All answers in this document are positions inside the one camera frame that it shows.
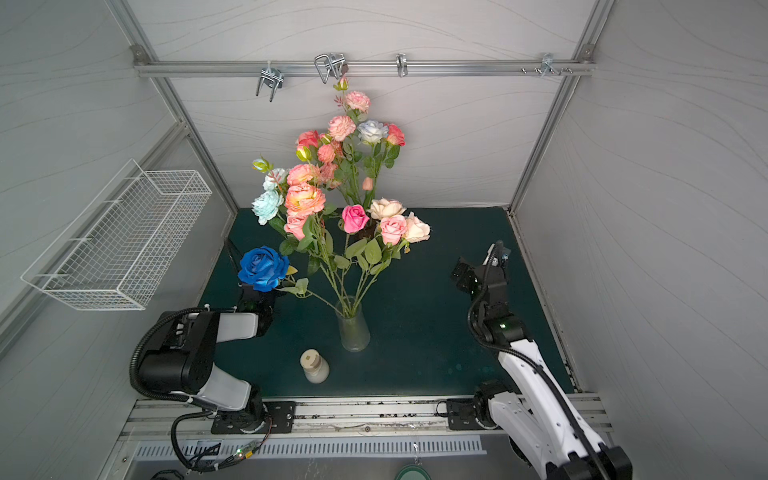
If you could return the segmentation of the pink bud stem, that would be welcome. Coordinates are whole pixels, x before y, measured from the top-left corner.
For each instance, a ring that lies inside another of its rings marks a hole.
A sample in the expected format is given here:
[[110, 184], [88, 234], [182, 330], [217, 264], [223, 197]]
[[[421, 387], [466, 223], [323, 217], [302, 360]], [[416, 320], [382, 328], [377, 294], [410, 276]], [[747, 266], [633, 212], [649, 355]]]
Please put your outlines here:
[[371, 178], [371, 177], [366, 177], [362, 181], [361, 187], [362, 187], [362, 190], [364, 192], [371, 193], [374, 190], [374, 187], [375, 187], [375, 180], [373, 178]]

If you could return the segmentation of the teal white flower spray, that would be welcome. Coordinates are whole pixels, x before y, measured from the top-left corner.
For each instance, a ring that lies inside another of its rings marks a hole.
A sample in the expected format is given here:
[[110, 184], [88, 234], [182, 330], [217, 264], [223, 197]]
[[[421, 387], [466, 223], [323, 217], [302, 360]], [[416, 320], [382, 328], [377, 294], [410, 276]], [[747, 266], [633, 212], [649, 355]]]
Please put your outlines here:
[[252, 202], [252, 212], [260, 225], [267, 225], [278, 217], [284, 203], [283, 187], [286, 185], [288, 171], [272, 165], [264, 158], [255, 160], [253, 168], [264, 175], [263, 192]]

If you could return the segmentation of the medium pink rose stem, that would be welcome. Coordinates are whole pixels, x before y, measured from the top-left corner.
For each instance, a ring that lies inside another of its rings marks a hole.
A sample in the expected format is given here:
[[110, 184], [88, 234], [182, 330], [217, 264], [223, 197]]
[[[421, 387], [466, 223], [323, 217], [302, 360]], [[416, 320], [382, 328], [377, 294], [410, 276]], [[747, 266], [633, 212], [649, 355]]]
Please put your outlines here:
[[295, 252], [315, 255], [317, 250], [316, 215], [289, 216], [283, 227], [284, 239], [278, 247], [281, 255]]

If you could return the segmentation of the large pink rose stem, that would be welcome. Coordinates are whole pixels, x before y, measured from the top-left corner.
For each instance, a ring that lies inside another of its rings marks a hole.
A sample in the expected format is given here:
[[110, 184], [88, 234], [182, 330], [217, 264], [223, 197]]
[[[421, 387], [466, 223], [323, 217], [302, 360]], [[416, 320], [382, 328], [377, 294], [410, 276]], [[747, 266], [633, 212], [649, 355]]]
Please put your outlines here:
[[316, 130], [306, 131], [300, 134], [297, 140], [297, 150], [317, 149], [320, 145], [320, 134]]

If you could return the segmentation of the large cream rose stem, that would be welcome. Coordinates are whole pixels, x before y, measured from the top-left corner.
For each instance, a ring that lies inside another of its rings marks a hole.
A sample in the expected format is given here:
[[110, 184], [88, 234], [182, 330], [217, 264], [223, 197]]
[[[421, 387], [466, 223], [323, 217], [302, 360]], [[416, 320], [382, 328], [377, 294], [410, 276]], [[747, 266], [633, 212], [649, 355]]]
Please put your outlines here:
[[431, 227], [411, 212], [406, 218], [406, 229], [403, 238], [409, 244], [413, 244], [428, 240], [430, 235]]

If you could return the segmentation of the magenta rose stem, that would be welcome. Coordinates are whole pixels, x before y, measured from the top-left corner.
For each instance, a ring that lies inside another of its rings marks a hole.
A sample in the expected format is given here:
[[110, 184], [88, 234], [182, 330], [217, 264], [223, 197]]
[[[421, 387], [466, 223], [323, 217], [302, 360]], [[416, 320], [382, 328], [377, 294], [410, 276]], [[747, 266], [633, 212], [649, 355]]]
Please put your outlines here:
[[[352, 234], [361, 232], [368, 224], [369, 220], [370, 217], [361, 205], [345, 207], [341, 214], [341, 225], [344, 232], [347, 234], [345, 243], [349, 242]], [[339, 270], [339, 312], [341, 313], [342, 318], [351, 318], [357, 313], [357, 308], [360, 306], [363, 285], [368, 280], [369, 276], [369, 265], [363, 264], [361, 266], [362, 273], [354, 296], [349, 294], [345, 288], [345, 276], [352, 265], [352, 261], [346, 256], [341, 255], [339, 258], [334, 259], [334, 265]]]

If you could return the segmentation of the pink white rose stem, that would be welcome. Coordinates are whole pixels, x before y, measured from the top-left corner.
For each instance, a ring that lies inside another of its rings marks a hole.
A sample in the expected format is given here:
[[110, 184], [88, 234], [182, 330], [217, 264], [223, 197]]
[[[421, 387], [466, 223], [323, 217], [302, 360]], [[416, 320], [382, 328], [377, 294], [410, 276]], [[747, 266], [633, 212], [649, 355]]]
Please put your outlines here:
[[404, 245], [405, 231], [406, 218], [403, 214], [385, 218], [378, 223], [375, 237], [363, 251], [363, 259], [367, 262], [368, 269], [362, 272], [353, 303], [354, 310], [361, 306], [362, 299], [377, 281], [380, 273], [390, 265], [393, 255]]

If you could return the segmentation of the orange pink peony stem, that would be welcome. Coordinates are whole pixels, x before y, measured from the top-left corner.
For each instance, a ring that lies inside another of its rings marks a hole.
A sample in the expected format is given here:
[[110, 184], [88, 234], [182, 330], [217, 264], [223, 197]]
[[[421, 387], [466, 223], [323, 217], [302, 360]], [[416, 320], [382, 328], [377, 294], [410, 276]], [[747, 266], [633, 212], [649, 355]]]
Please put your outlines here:
[[280, 212], [284, 214], [282, 231], [289, 216], [306, 217], [316, 215], [317, 250], [315, 255], [307, 255], [308, 266], [302, 278], [313, 273], [321, 273], [327, 279], [335, 300], [328, 300], [337, 306], [339, 301], [339, 270], [334, 259], [339, 258], [330, 233], [332, 222], [337, 219], [336, 208], [326, 198], [326, 188], [319, 180], [320, 162], [317, 149], [297, 150], [299, 163], [288, 171], [286, 185], [283, 187], [284, 203]]

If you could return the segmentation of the pink carnation spray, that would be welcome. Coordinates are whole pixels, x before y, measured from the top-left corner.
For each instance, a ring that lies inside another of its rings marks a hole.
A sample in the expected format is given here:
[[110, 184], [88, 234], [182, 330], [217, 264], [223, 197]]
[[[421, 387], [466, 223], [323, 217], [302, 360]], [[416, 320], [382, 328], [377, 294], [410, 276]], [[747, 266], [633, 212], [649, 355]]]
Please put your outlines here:
[[317, 157], [319, 180], [326, 188], [335, 189], [350, 181], [354, 160], [354, 147], [350, 141], [338, 141], [326, 133], [320, 137]]

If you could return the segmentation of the small cream rose stem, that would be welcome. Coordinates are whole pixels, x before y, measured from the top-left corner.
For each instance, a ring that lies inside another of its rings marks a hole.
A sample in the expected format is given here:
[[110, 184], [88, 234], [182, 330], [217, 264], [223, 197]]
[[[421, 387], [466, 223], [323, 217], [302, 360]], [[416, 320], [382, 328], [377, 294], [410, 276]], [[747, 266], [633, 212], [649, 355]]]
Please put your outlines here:
[[368, 209], [372, 219], [382, 221], [397, 215], [403, 215], [406, 208], [401, 202], [385, 198], [373, 200]]

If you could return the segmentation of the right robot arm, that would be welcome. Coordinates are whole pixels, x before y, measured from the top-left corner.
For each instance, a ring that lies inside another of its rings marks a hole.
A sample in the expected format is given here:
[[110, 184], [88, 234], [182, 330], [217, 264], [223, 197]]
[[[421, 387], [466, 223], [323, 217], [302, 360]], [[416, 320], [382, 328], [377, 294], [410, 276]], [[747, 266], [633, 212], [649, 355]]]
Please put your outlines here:
[[501, 429], [518, 456], [541, 479], [631, 479], [633, 466], [619, 446], [609, 446], [573, 406], [551, 374], [523, 321], [509, 309], [501, 241], [478, 266], [459, 259], [451, 277], [471, 297], [466, 322], [474, 340], [496, 354], [518, 391], [479, 390], [475, 421]]

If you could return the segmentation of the tall pink peony stem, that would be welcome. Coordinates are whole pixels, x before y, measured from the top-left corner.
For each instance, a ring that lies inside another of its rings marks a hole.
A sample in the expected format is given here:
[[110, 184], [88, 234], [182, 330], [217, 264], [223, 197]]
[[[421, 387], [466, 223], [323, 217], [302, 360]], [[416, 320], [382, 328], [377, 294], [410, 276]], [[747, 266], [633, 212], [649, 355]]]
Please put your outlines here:
[[340, 112], [329, 121], [324, 137], [334, 151], [333, 162], [337, 165], [334, 183], [349, 204], [362, 205], [365, 194], [359, 169], [362, 151], [358, 126], [367, 119], [370, 98], [361, 91], [351, 90], [345, 75], [333, 84], [333, 89]]

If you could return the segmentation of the white blue rose stem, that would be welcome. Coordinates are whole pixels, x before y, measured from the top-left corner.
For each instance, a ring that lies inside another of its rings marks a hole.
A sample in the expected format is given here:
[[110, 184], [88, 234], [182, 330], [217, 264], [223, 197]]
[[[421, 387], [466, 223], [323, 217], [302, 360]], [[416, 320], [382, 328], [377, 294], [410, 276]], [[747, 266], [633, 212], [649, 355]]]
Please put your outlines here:
[[379, 164], [380, 142], [387, 135], [387, 127], [382, 122], [367, 120], [358, 126], [358, 133], [361, 141], [371, 147], [371, 154], [364, 160], [366, 177], [371, 177], [375, 180], [375, 187], [371, 193], [363, 191], [365, 194], [363, 206], [369, 207], [375, 196], [377, 180], [382, 167]]

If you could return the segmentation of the clear ribbed glass vase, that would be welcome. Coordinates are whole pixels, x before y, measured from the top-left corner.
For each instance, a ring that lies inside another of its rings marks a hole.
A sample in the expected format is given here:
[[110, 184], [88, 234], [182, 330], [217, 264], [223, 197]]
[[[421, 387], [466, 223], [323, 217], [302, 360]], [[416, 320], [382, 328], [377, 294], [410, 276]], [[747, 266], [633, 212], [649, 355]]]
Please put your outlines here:
[[353, 297], [342, 297], [337, 302], [337, 321], [342, 346], [349, 352], [358, 353], [367, 348], [371, 335], [361, 306]]

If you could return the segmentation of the dark blue small flower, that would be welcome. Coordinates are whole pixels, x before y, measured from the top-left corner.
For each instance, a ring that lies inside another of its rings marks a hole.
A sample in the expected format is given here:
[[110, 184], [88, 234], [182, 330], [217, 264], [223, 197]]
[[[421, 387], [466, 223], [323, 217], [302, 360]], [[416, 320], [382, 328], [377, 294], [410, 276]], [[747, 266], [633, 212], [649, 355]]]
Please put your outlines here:
[[287, 256], [271, 247], [259, 247], [244, 254], [239, 262], [238, 280], [243, 286], [250, 286], [259, 293], [286, 293], [296, 298], [314, 297], [341, 315], [341, 307], [332, 305], [322, 296], [309, 289], [307, 278], [296, 278], [298, 270]]

